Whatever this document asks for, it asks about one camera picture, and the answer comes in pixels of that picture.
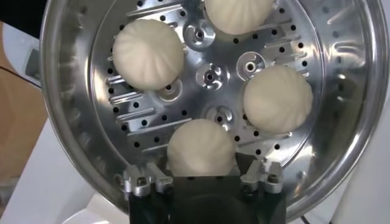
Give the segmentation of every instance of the stainless steel pot wall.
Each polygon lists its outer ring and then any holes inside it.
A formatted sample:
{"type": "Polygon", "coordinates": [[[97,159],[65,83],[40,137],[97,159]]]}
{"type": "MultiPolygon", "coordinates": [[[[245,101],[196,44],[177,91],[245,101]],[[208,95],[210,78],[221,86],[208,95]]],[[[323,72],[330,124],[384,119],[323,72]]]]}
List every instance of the stainless steel pot wall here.
{"type": "Polygon", "coordinates": [[[164,167],[176,126],[197,117],[215,119],[240,152],[283,164],[292,220],[337,187],[375,129],[389,74],[381,3],[280,1],[265,25],[238,37],[219,33],[200,5],[49,0],[40,59],[52,124],[84,178],[125,211],[126,165],[153,160],[164,167]],[[161,91],[133,89],[112,63],[115,35],[138,18],[170,24],[185,44],[186,69],[161,91]],[[241,106],[245,81],[275,63],[296,68],[314,93],[306,123],[278,136],[255,130],[241,106]]]}

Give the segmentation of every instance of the screw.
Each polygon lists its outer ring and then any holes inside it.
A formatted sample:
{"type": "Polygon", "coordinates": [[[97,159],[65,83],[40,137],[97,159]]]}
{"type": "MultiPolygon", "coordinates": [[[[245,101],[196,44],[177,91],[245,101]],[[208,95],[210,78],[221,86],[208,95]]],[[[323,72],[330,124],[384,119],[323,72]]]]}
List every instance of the screw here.
{"type": "Polygon", "coordinates": [[[145,177],[139,177],[136,181],[137,186],[144,186],[144,185],[146,185],[146,183],[147,183],[147,180],[145,177]]]}
{"type": "Polygon", "coordinates": [[[268,175],[267,181],[276,184],[278,183],[278,176],[276,176],[275,174],[270,174],[268,175]]]}

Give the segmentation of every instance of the black machine part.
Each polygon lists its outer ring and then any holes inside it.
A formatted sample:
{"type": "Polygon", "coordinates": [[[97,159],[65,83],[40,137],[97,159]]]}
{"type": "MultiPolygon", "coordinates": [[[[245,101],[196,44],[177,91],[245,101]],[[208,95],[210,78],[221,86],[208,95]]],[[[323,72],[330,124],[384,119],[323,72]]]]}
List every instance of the black machine part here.
{"type": "MultiPolygon", "coordinates": [[[[154,164],[148,167],[157,170],[154,164]]],[[[153,172],[156,173],[153,183],[148,183],[150,178],[142,177],[133,169],[130,171],[133,182],[128,182],[133,187],[126,190],[130,222],[285,224],[281,166],[272,163],[269,172],[265,172],[264,163],[253,160],[246,169],[246,174],[241,176],[175,178],[158,170],[153,172]]]]}
{"type": "Polygon", "coordinates": [[[129,194],[131,224],[283,224],[284,193],[250,191],[239,177],[174,178],[164,194],[129,194]]]}

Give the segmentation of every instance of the steamed bun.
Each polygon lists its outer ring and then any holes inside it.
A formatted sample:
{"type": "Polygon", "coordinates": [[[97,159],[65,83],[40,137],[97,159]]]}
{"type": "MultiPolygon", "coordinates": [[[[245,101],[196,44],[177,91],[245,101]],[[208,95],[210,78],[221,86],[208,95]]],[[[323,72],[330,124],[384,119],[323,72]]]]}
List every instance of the steamed bun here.
{"type": "Polygon", "coordinates": [[[305,122],[313,93],[305,78],[286,66],[266,68],[249,81],[244,93],[244,111],[260,130],[282,134],[305,122]]]}
{"type": "Polygon", "coordinates": [[[235,164],[229,134],[206,119],[193,120],[175,131],[168,144],[168,165],[175,176],[224,176],[235,164]]]}
{"type": "Polygon", "coordinates": [[[127,83],[137,89],[159,90],[182,71],[183,44],[167,24],[139,19],[126,25],[116,37],[113,61],[127,83]]]}
{"type": "Polygon", "coordinates": [[[248,33],[262,25],[273,4],[274,0],[205,0],[210,21],[231,35],[248,33]]]}

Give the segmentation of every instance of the perforated metal plate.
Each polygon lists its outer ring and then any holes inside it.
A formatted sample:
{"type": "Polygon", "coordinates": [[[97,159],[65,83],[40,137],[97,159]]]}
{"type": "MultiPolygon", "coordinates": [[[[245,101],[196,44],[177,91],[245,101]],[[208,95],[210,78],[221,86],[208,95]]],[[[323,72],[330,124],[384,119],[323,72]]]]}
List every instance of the perforated metal plate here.
{"type": "Polygon", "coordinates": [[[99,120],[125,160],[136,163],[134,157],[126,156],[129,151],[136,151],[134,155],[141,152],[147,159],[164,156],[175,128],[201,117],[229,131],[239,152],[286,164],[299,151],[318,113],[324,74],[314,29],[308,29],[312,24],[302,16],[293,17],[305,14],[296,1],[284,2],[265,25],[241,36],[219,32],[197,1],[140,1],[135,11],[124,10],[131,8],[134,2],[119,1],[108,12],[96,35],[90,61],[99,120]],[[163,21],[183,42],[185,70],[160,91],[133,89],[112,63],[110,49],[115,35],[135,19],[163,21]],[[305,124],[277,136],[254,128],[242,107],[246,81],[275,64],[296,68],[314,92],[313,112],[305,124]]]}

